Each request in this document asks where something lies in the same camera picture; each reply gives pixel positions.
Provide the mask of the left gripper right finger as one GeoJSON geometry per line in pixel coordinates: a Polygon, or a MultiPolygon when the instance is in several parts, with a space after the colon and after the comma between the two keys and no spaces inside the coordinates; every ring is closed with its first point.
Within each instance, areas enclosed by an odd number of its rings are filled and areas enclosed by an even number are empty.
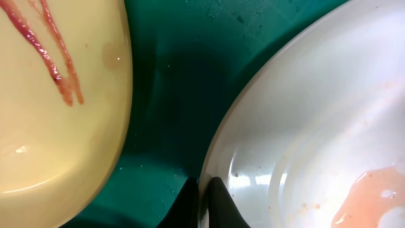
{"type": "Polygon", "coordinates": [[[220,177],[208,184],[209,228],[250,228],[220,177]]]}

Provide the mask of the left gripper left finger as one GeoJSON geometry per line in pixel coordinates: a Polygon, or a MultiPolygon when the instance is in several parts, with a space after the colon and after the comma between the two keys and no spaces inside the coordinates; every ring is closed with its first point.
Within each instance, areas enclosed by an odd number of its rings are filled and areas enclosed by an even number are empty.
{"type": "Polygon", "coordinates": [[[197,228],[197,211],[197,179],[190,177],[164,217],[164,228],[197,228]]]}

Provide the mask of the white plate with sauce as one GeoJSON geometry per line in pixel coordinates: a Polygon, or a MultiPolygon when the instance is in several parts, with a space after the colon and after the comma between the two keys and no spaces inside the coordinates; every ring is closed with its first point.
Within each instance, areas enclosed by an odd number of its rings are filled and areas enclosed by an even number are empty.
{"type": "Polygon", "coordinates": [[[208,149],[250,227],[404,226],[404,1],[348,1],[251,79],[208,149]]]}

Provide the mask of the yellow plate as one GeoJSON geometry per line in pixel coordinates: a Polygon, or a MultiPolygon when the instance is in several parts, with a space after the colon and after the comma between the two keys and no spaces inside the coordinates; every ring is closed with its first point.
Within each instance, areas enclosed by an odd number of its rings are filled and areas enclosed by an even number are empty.
{"type": "Polygon", "coordinates": [[[1,2],[2,227],[60,227],[96,197],[132,82],[123,0],[1,2]]]}

